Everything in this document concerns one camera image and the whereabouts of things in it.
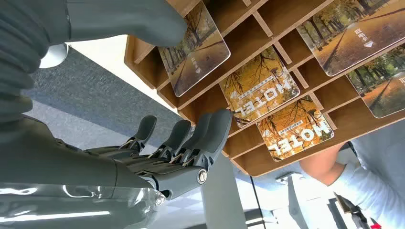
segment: autumn tree photo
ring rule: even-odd
[[[239,127],[299,95],[298,86],[273,47],[221,81],[220,87]]]
[[[405,45],[347,76],[374,116],[382,118],[405,108]]]
[[[159,47],[176,96],[180,97],[230,56],[220,32],[201,1],[186,15],[187,31],[175,47]]]
[[[305,96],[257,124],[275,161],[331,139],[334,133],[311,97]]]
[[[402,0],[336,0],[297,30],[329,76],[405,38]]]

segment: robotic hand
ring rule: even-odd
[[[122,146],[82,151],[22,115],[50,45],[132,34],[176,45],[186,23],[165,0],[0,0],[0,228],[146,228],[165,199],[203,184],[220,154],[232,114],[204,115],[139,156],[156,119]]]

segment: wooden cubby organizer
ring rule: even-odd
[[[198,0],[167,0],[185,16]],[[405,111],[377,119],[366,107],[345,74],[329,77],[296,28],[333,0],[204,0],[231,57],[181,97],[174,95],[156,47],[129,36],[125,64],[179,114],[193,123],[206,112],[229,108],[219,82],[266,48],[274,45],[301,90],[300,95],[261,117],[270,116],[309,95],[335,131],[335,137],[280,162],[275,162],[255,123],[239,128],[233,120],[223,154],[243,172],[260,176],[297,162],[323,149],[357,138],[405,118]],[[385,50],[390,51],[403,42]]]

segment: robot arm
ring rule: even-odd
[[[165,0],[0,0],[0,9],[0,149],[7,158],[0,161],[1,182],[154,187],[169,199],[205,182],[229,133],[227,110],[203,116],[184,145],[190,123],[180,121],[147,158],[138,154],[154,129],[154,117],[121,147],[83,152],[22,115],[32,102],[21,90],[33,87],[29,74],[51,44],[133,34],[158,46],[176,45],[187,25]],[[113,160],[122,150],[132,158]]]

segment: white arrow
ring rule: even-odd
[[[373,41],[369,41],[369,42],[367,42],[366,44],[364,44],[364,46],[371,48],[373,44],[374,44]]]

